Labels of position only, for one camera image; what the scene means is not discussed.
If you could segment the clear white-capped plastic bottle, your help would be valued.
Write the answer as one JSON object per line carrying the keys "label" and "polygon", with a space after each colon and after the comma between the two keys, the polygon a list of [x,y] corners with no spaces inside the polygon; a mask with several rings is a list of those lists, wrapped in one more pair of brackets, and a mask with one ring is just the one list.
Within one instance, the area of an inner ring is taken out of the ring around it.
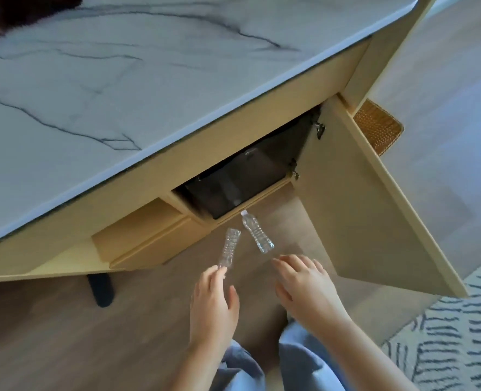
{"label": "clear white-capped plastic bottle", "polygon": [[263,231],[257,218],[250,214],[247,210],[240,212],[244,227],[249,231],[250,235],[254,239],[259,251],[263,254],[269,253],[274,249],[274,244],[271,239]]}

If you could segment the black slipper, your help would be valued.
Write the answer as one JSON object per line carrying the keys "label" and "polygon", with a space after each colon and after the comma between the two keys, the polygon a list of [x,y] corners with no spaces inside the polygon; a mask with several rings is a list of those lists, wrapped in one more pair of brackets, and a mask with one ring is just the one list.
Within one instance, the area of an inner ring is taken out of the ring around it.
{"label": "black slipper", "polygon": [[115,297],[109,273],[89,274],[86,277],[97,306],[100,308],[109,307]]}

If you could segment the cream cabinet door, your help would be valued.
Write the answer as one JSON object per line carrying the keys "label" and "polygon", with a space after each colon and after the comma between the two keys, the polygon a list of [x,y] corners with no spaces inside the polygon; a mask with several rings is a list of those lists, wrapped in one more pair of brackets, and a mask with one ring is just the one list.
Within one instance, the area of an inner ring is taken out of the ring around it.
{"label": "cream cabinet door", "polygon": [[297,160],[294,189],[337,275],[466,298],[447,260],[337,96],[321,107]]}

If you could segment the woven wicker basket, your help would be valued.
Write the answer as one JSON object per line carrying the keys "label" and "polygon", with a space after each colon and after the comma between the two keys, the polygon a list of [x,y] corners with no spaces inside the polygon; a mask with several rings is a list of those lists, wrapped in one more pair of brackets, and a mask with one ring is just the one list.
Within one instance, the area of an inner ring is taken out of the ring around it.
{"label": "woven wicker basket", "polygon": [[382,156],[404,132],[403,124],[370,99],[365,100],[353,119],[378,156]]}

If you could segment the cream cabinet drawer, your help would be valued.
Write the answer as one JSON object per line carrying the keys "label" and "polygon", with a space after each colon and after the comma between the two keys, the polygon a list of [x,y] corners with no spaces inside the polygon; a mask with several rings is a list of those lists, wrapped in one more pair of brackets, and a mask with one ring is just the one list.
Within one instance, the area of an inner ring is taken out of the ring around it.
{"label": "cream cabinet drawer", "polygon": [[149,269],[178,255],[211,230],[204,216],[170,192],[95,233],[92,241],[111,270]]}

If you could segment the white rug with dark stripes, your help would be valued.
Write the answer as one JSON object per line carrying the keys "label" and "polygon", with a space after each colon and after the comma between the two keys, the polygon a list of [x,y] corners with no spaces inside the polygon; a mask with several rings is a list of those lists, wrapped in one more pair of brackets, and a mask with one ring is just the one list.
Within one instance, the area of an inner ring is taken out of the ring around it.
{"label": "white rug with dark stripes", "polygon": [[381,349],[420,391],[481,391],[481,267],[469,298],[444,297]]}

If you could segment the person's left forearm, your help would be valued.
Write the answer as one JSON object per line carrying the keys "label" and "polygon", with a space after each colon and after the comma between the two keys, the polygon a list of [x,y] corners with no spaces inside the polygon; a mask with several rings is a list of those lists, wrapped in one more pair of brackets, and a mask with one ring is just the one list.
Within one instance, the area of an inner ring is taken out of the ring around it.
{"label": "person's left forearm", "polygon": [[169,391],[209,391],[228,345],[191,342]]}

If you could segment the person's blue trousers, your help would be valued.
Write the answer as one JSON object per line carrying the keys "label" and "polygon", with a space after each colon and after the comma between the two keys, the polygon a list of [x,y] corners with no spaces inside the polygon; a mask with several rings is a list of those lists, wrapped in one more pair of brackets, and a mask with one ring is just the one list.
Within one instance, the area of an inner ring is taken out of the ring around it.
{"label": "person's blue trousers", "polygon": [[[352,391],[327,349],[295,320],[283,329],[278,349],[285,391]],[[266,391],[266,376],[248,351],[232,340],[209,391]]]}

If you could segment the person's right forearm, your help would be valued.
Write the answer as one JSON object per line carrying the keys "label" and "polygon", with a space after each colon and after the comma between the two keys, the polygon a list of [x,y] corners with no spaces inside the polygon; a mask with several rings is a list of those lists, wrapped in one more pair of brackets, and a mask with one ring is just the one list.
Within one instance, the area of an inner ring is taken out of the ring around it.
{"label": "person's right forearm", "polygon": [[354,391],[419,391],[349,316],[304,325],[327,349]]}

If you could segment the person's left hand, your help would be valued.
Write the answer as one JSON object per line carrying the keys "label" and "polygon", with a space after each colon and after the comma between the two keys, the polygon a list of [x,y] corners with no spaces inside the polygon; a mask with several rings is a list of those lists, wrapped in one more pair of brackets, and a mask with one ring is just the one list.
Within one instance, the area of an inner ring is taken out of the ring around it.
{"label": "person's left hand", "polygon": [[229,347],[238,320],[227,318],[226,272],[227,268],[213,265],[196,282],[190,304],[189,343],[215,342]]}

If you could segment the black waste bin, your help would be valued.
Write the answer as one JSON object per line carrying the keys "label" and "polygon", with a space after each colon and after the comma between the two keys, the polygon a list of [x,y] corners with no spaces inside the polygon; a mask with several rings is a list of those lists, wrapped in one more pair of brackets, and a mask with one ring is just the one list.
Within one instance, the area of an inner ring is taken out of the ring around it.
{"label": "black waste bin", "polygon": [[291,172],[319,115],[317,105],[175,191],[213,219],[219,219]]}

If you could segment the person's right hand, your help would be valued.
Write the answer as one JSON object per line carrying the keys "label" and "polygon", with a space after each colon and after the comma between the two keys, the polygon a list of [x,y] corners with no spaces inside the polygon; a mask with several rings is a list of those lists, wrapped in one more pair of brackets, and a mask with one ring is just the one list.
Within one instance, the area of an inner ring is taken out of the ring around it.
{"label": "person's right hand", "polygon": [[334,283],[320,262],[291,254],[273,258],[271,264],[276,270],[277,282],[281,282],[292,296],[294,308],[288,313],[303,327],[321,316],[349,316]]}

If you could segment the crushed clear plastic bottle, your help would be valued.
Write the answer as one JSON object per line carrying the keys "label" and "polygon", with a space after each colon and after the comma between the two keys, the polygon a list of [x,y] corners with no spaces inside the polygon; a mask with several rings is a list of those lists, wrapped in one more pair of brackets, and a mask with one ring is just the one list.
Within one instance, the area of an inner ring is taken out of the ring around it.
{"label": "crushed clear plastic bottle", "polygon": [[230,268],[233,263],[236,246],[242,232],[235,228],[228,228],[225,235],[224,246],[218,261],[218,268]]}

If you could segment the cream kitchen island cabinet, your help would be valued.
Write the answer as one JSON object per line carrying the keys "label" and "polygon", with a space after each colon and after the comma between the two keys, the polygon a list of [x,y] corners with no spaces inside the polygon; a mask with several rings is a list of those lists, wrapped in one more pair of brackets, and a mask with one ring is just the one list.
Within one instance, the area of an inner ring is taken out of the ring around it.
{"label": "cream kitchen island cabinet", "polygon": [[[353,118],[434,2],[84,0],[0,37],[0,282],[119,272],[95,233],[333,96]],[[293,181],[182,199],[214,230]]]}

